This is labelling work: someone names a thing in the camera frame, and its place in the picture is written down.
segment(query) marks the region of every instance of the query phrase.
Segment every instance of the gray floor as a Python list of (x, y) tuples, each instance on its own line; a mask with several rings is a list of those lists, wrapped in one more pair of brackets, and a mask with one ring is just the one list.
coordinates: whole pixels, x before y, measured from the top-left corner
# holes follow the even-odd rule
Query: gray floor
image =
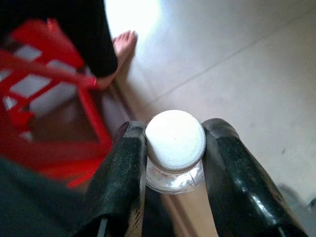
[(117, 80), (139, 120), (169, 109), (223, 118), (277, 184), (316, 197), (315, 1), (106, 3), (113, 36), (139, 36)]

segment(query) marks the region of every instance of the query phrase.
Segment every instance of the red chair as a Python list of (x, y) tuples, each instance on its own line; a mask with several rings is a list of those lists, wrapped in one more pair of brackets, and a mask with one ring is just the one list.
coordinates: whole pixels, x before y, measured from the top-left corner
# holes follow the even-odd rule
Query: red chair
[[(84, 66), (82, 58), (55, 22), (28, 21), (11, 36), (17, 42), (41, 50), (42, 54), (29, 62), (0, 49), (0, 71), (11, 71), (0, 81), (0, 97), (16, 101), (9, 110), (0, 103), (0, 153), (50, 178), (70, 181), (68, 187), (75, 187), (92, 177), (112, 146), (112, 138), (89, 94), (90, 89), (98, 89), (96, 78), (46, 66), (51, 60), (59, 60), (76, 69)], [(10, 90), (29, 74), (50, 78), (51, 81), (28, 97)], [(34, 116), (25, 108), (61, 82), (77, 87), (99, 142), (30, 142), (20, 136), (21, 132), (29, 130), (29, 121)]]

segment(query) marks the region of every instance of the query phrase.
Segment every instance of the plastic bottle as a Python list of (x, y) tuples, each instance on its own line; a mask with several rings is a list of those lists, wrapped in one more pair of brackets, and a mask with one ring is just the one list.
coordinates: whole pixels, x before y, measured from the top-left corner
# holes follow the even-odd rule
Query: plastic bottle
[(148, 148), (147, 185), (164, 194), (196, 189), (204, 181), (201, 158), (205, 132), (187, 112), (169, 110), (156, 115), (145, 131)]

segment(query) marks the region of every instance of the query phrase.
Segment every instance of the person's leg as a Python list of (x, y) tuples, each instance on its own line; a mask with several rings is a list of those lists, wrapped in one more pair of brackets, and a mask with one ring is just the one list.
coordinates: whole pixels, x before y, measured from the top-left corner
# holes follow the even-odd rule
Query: person's leg
[(107, 87), (131, 53), (136, 34), (125, 32), (112, 42), (103, 0), (68, 0), (56, 18), (98, 83)]

